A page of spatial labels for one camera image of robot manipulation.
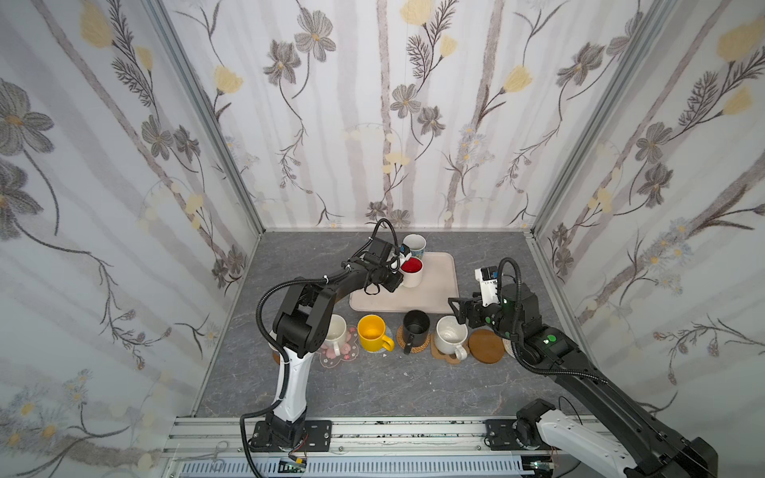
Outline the white mug red inside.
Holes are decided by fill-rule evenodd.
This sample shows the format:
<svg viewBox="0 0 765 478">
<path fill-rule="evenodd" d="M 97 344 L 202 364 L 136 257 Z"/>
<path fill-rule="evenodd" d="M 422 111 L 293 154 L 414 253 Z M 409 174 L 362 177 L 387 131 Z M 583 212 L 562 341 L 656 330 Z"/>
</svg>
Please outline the white mug red inside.
<svg viewBox="0 0 765 478">
<path fill-rule="evenodd" d="M 422 284 L 424 263 L 422 263 L 420 258 L 412 257 L 400 266 L 400 274 L 402 274 L 402 286 L 404 288 L 416 288 Z"/>
</svg>

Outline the white speckled mug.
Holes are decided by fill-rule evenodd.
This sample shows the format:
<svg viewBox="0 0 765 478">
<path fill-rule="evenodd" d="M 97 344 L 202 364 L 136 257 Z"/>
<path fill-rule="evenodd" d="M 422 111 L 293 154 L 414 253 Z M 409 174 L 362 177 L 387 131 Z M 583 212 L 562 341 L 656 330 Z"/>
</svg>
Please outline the white speckled mug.
<svg viewBox="0 0 765 478">
<path fill-rule="evenodd" d="M 468 339 L 468 328 L 457 322 L 454 316 L 444 316 L 438 320 L 435 327 L 435 347 L 440 354 L 450 362 L 459 364 L 468 356 L 465 343 Z"/>
</svg>

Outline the blue patterned mug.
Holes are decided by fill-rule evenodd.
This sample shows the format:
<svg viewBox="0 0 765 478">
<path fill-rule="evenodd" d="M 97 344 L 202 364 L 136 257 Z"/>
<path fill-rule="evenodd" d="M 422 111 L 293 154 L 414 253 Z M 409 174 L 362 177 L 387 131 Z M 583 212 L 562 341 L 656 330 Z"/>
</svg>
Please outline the blue patterned mug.
<svg viewBox="0 0 765 478">
<path fill-rule="evenodd" d="M 426 239 L 419 234 L 409 234 L 404 237 L 404 245 L 410 249 L 412 257 L 422 259 L 424 258 L 424 252 L 426 252 Z"/>
</svg>

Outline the brown round wooden coaster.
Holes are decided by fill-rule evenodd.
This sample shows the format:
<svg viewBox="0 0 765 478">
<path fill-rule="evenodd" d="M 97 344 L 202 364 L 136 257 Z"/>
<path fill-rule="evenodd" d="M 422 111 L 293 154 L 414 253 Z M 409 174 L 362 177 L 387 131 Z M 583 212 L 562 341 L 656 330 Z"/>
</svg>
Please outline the brown round wooden coaster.
<svg viewBox="0 0 765 478">
<path fill-rule="evenodd" d="M 488 329 L 475 330 L 468 339 L 468 348 L 482 364 L 497 364 L 506 356 L 502 340 Z"/>
</svg>

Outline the black mug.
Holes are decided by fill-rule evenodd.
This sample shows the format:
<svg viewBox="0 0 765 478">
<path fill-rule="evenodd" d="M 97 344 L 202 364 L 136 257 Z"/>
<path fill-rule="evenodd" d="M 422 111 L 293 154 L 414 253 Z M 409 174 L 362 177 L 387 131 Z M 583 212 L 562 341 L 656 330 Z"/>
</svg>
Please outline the black mug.
<svg viewBox="0 0 765 478">
<path fill-rule="evenodd" d="M 412 310 L 402 320 L 402 349 L 405 355 L 418 351 L 430 338 L 430 317 L 424 311 Z"/>
</svg>

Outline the brown paw shaped coaster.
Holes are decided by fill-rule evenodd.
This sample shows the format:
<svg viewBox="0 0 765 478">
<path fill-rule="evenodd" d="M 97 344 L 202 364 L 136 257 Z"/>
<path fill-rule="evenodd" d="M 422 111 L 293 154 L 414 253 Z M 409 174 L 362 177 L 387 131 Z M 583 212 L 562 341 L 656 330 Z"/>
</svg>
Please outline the brown paw shaped coaster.
<svg viewBox="0 0 765 478">
<path fill-rule="evenodd" d="M 455 354 L 447 355 L 440 352 L 440 350 L 438 350 L 437 346 L 435 345 L 435 342 L 432 342 L 430 344 L 430 352 L 432 352 L 432 356 L 435 359 L 445 360 L 448 364 L 451 364 L 452 366 L 461 364 L 470 356 L 470 349 L 468 348 L 468 346 L 459 345 L 456 349 Z"/>
</svg>

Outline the yellow mug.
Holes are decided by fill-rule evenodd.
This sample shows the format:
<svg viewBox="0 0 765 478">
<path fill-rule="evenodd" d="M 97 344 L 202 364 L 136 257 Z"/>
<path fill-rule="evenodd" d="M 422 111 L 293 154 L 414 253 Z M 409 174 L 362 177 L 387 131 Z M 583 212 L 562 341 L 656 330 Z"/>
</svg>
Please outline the yellow mug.
<svg viewBox="0 0 765 478">
<path fill-rule="evenodd" d="M 362 348 L 374 354 L 386 352 L 382 345 L 382 336 L 384 336 L 386 329 L 386 323 L 380 316 L 364 316 L 357 327 Z"/>
</svg>

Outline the woven rattan round coaster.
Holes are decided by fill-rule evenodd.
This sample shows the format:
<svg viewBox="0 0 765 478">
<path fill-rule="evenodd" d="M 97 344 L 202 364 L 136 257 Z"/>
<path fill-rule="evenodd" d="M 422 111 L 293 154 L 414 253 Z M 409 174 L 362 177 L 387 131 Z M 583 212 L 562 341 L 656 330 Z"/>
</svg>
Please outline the woven rattan round coaster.
<svg viewBox="0 0 765 478">
<path fill-rule="evenodd" d="M 430 347 L 430 339 L 432 334 L 427 334 L 424 343 L 418 347 L 412 347 L 408 352 L 409 355 L 420 354 Z M 406 349 L 406 342 L 404 341 L 404 327 L 399 326 L 396 331 L 396 343 L 404 351 Z"/>
</svg>

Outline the plain white mug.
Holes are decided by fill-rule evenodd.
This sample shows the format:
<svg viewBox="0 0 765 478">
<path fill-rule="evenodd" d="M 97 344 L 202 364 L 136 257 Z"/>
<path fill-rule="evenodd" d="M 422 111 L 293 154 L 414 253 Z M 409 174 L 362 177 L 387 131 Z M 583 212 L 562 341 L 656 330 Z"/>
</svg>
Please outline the plain white mug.
<svg viewBox="0 0 765 478">
<path fill-rule="evenodd" d="M 346 356 L 351 347 L 348 345 L 348 327 L 345 319 L 337 314 L 332 314 L 329 330 L 324 340 L 324 346 L 329 359 Z"/>
</svg>

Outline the pink flower coaster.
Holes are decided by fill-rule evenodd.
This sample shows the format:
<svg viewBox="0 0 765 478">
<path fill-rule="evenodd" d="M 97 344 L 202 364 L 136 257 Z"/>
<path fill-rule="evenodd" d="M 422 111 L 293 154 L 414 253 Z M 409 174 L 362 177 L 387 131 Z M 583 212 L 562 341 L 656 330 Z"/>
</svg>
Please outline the pink flower coaster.
<svg viewBox="0 0 765 478">
<path fill-rule="evenodd" d="M 324 344 L 320 348 L 318 361 L 323 368 L 336 368 L 336 366 L 338 366 L 341 362 L 352 362 L 358 358 L 360 354 L 360 347 L 357 328 L 350 326 L 348 331 L 348 345 L 351 347 L 351 349 L 346 356 L 342 358 L 328 358 Z"/>
</svg>

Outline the white colourful stitched coaster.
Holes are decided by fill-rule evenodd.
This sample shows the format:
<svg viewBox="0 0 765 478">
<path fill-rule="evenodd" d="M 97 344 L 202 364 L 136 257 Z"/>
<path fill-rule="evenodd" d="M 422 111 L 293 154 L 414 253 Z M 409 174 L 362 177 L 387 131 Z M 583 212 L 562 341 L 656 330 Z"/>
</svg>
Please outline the white colourful stitched coaster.
<svg viewBox="0 0 765 478">
<path fill-rule="evenodd" d="M 512 349 L 512 342 L 510 342 L 510 340 L 503 339 L 502 343 L 504 346 L 504 350 L 508 354 L 508 356 L 510 356 L 511 358 L 515 358 L 515 355 Z"/>
</svg>

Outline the grey blue round coaster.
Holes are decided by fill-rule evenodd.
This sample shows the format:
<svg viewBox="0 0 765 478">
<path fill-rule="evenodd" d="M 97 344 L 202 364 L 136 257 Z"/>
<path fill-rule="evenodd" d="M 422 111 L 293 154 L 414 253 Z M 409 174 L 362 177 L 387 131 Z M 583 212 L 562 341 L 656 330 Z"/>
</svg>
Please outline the grey blue round coaster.
<svg viewBox="0 0 765 478">
<path fill-rule="evenodd" d="M 387 328 L 386 332 L 384 333 L 384 336 L 382 336 L 382 347 L 387 352 L 392 352 L 394 350 L 394 347 L 396 346 L 396 342 L 390 336 L 391 332 L 392 332 L 392 330 L 390 328 Z"/>
</svg>

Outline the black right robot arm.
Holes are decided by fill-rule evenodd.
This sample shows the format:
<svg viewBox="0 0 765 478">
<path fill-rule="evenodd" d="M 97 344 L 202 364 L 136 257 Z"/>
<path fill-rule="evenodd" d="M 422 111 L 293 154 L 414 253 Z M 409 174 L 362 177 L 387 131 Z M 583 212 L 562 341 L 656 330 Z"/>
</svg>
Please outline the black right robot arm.
<svg viewBox="0 0 765 478">
<path fill-rule="evenodd" d="M 543 322 L 537 297 L 526 285 L 505 286 L 490 303 L 476 293 L 451 298 L 448 305 L 458 323 L 488 328 L 508 340 L 522 368 L 565 388 L 613 436 L 605 440 L 551 402 L 533 400 L 518 410 L 507 434 L 518 447 L 557 448 L 609 477 L 717 476 L 714 448 L 700 437 L 684 437 L 616 386 L 575 341 Z"/>
</svg>

